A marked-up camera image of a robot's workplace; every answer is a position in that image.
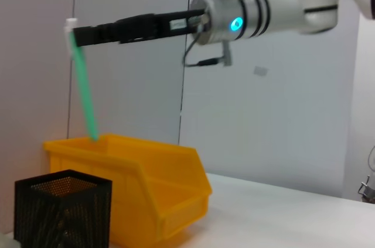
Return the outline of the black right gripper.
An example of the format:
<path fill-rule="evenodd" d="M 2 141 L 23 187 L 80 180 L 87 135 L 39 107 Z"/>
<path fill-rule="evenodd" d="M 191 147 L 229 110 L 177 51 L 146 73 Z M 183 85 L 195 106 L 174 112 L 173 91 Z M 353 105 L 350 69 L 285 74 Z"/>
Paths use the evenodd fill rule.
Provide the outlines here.
<path fill-rule="evenodd" d="M 73 34 L 78 47 L 163 39 L 195 33 L 196 29 L 189 25 L 189 19 L 198 18 L 203 14 L 203 9 L 162 14 L 149 13 L 120 19 L 113 23 L 74 28 Z"/>

